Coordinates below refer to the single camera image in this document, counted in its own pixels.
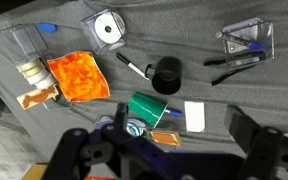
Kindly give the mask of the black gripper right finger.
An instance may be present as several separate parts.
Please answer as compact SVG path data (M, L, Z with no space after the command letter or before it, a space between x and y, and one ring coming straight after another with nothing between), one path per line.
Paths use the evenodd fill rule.
M261 129L250 116L233 104L227 106L224 126L244 153L249 152L255 134Z

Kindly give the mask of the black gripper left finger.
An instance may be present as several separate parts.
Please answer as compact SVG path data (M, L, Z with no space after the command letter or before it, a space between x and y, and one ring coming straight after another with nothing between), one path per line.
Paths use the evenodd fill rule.
M115 113L114 124L121 128L126 129L128 122L128 106L125 103L119 103Z

